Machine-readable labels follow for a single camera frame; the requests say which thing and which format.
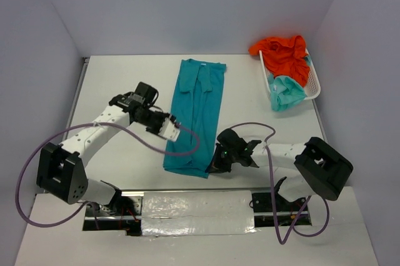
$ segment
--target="white laundry basket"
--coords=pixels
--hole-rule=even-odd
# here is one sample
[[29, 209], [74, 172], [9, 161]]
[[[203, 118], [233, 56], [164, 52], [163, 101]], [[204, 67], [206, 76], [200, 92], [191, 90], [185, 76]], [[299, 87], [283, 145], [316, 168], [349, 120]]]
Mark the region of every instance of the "white laundry basket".
[[[260, 54], [261, 67], [262, 67], [262, 71], [264, 73], [265, 83], [267, 85], [267, 91], [268, 91], [268, 97], [269, 97], [269, 95], [271, 93], [271, 90], [269, 90], [269, 84], [268, 84], [268, 76], [270, 75], [270, 72], [264, 65], [263, 53], [261, 51], [259, 51], [259, 54]], [[304, 87], [304, 92], [306, 93], [306, 98], [304, 99], [305, 101], [308, 99], [315, 99], [321, 92], [321, 86], [319, 85], [317, 73], [315, 71], [313, 60], [311, 59], [310, 55], [309, 55], [309, 60], [310, 60], [310, 73], [308, 75], [307, 84]]]

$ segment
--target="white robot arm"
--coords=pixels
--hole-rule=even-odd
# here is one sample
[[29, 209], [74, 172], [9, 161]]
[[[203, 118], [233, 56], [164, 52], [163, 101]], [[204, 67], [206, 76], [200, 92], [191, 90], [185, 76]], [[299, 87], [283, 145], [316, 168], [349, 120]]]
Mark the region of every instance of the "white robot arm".
[[[245, 167], [268, 167], [268, 151], [261, 140], [244, 141], [232, 129], [218, 137], [210, 173], [230, 172], [232, 163]], [[299, 175], [282, 178], [274, 187], [275, 193], [288, 202], [318, 194], [327, 200], [337, 200], [353, 166], [341, 154], [318, 137], [304, 144], [269, 144], [272, 164], [298, 170]]]
[[138, 122], [146, 126], [148, 132], [176, 141], [179, 128], [175, 117], [151, 110], [157, 96], [157, 90], [140, 82], [134, 92], [114, 97], [93, 121], [93, 127], [79, 131], [58, 145], [48, 143], [41, 151], [37, 185], [68, 204], [79, 200], [97, 202], [111, 212], [121, 204], [128, 205], [129, 198], [123, 197], [117, 187], [88, 179], [84, 168], [95, 153], [119, 132], [115, 127], [100, 123], [129, 127]]

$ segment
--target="teal cloth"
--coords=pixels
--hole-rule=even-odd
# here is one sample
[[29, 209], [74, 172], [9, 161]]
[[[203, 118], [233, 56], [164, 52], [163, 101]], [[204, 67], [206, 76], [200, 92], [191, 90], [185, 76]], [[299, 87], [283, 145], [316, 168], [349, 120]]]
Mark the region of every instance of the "teal cloth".
[[308, 55], [306, 57], [304, 57], [304, 60], [306, 60], [306, 63], [309, 67], [311, 67], [311, 57]]
[[[164, 158], [164, 169], [176, 174], [208, 177], [206, 169], [213, 157], [226, 65], [182, 60], [172, 98], [171, 114], [200, 138], [199, 149], [190, 156]], [[187, 152], [196, 146], [191, 134], [181, 131], [166, 150]]]
[[288, 76], [268, 77], [269, 90], [271, 91], [271, 108], [273, 111], [285, 111], [298, 105], [305, 97], [303, 87]]

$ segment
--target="white wall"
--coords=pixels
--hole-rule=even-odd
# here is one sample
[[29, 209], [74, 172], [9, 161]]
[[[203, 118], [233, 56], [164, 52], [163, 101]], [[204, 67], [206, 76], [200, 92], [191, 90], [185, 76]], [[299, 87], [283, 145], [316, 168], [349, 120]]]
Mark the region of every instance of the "white wall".
[[52, 0], [80, 52], [245, 53], [271, 34], [311, 39], [332, 0]]
[[[39, 142], [65, 127], [82, 61], [50, 0], [0, 0], [0, 7], [0, 264], [9, 266], [26, 227], [14, 205], [18, 173]], [[37, 163], [21, 192], [27, 213]]]
[[334, 0], [309, 49], [380, 265], [400, 263], [400, 0]]

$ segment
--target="orange shirt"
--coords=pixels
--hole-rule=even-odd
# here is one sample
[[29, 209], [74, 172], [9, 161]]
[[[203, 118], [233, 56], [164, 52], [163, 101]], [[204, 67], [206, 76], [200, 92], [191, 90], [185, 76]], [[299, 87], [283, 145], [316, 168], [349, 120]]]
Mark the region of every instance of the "orange shirt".
[[289, 76], [302, 87], [307, 84], [310, 67], [304, 60], [307, 56], [306, 42], [300, 35], [292, 38], [269, 37], [249, 48], [252, 56], [261, 50], [264, 65], [277, 76]]

